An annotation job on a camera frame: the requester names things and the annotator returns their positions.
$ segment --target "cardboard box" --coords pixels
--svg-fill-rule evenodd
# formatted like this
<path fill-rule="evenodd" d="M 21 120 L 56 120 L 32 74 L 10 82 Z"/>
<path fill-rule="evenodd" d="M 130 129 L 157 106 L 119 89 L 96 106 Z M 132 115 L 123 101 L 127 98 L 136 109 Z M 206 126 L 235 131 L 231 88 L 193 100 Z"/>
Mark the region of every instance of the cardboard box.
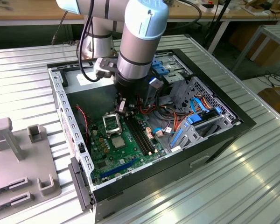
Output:
<path fill-rule="evenodd" d="M 280 114 L 280 87 L 264 89 L 258 95 Z"/>

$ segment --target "black side panel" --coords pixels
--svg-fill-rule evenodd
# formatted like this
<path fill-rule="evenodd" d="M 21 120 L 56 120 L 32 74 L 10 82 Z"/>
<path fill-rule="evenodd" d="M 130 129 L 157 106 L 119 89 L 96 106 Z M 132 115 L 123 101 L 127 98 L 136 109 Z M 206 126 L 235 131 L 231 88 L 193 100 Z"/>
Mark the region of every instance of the black side panel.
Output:
<path fill-rule="evenodd" d="M 101 221 L 105 217 L 111 216 L 115 212 L 120 211 L 149 194 L 152 194 L 166 185 L 193 172 L 195 169 L 202 166 L 219 148 L 230 140 L 231 139 L 227 139 L 215 146 L 209 147 L 207 150 L 187 158 L 186 160 L 117 193 L 114 196 L 98 202 L 98 204 L 101 205 L 97 206 L 96 222 Z"/>

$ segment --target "desk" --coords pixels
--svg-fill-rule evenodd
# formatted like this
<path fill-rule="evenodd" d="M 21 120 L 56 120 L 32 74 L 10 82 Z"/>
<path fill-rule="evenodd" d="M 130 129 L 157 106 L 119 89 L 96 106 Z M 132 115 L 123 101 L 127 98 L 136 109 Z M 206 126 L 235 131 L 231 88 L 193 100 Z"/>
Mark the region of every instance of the desk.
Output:
<path fill-rule="evenodd" d="M 120 41 L 114 44 L 119 50 Z M 257 124 L 216 160 L 101 223 L 280 222 L 280 115 L 192 38 L 162 37 L 158 50 L 172 48 L 180 48 Z M 47 128 L 62 188 L 56 198 L 0 224 L 91 224 L 92 214 L 81 211 L 67 167 L 70 150 L 46 66 L 76 59 L 76 47 L 68 45 L 0 50 L 0 117 L 10 116 L 14 130 L 35 123 Z"/>
<path fill-rule="evenodd" d="M 52 25 L 59 24 L 64 11 L 58 7 L 55 0 L 10 0 L 13 11 L 0 8 L 0 26 L 22 26 L 22 25 Z M 198 16 L 193 7 L 174 2 L 169 12 L 169 22 L 190 22 Z M 214 14 L 202 12 L 200 21 L 212 21 Z M 212 41 L 208 51 L 212 53 L 231 21 L 268 21 L 268 15 L 254 16 L 240 9 L 229 12 L 221 19 L 223 22 Z M 280 25 L 280 14 L 277 15 L 277 24 Z M 83 24 L 81 15 L 68 13 L 64 24 Z"/>

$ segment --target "red cable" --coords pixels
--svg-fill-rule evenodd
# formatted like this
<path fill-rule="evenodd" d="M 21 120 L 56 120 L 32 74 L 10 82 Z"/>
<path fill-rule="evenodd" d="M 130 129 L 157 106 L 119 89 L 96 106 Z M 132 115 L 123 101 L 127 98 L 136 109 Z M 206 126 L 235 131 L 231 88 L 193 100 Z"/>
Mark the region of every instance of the red cable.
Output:
<path fill-rule="evenodd" d="M 87 131 L 88 123 L 87 123 L 86 115 L 80 107 L 76 106 L 76 108 L 83 114 L 83 117 L 84 117 L 85 126 L 86 126 L 86 144 L 87 144 L 87 142 L 88 142 L 88 131 Z"/>

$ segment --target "chip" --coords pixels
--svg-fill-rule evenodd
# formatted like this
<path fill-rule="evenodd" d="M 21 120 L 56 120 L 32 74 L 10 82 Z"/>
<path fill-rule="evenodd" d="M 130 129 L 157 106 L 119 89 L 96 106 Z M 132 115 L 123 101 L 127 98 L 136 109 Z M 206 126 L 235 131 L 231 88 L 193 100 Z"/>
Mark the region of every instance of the chip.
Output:
<path fill-rule="evenodd" d="M 105 161 L 102 161 L 102 162 L 99 162 L 98 163 L 98 168 L 101 169 L 103 167 L 107 166 L 106 162 Z"/>
<path fill-rule="evenodd" d="M 120 148 L 122 146 L 125 146 L 125 141 L 121 136 L 118 136 L 116 138 L 112 139 L 112 144 L 115 146 L 115 148 Z"/>

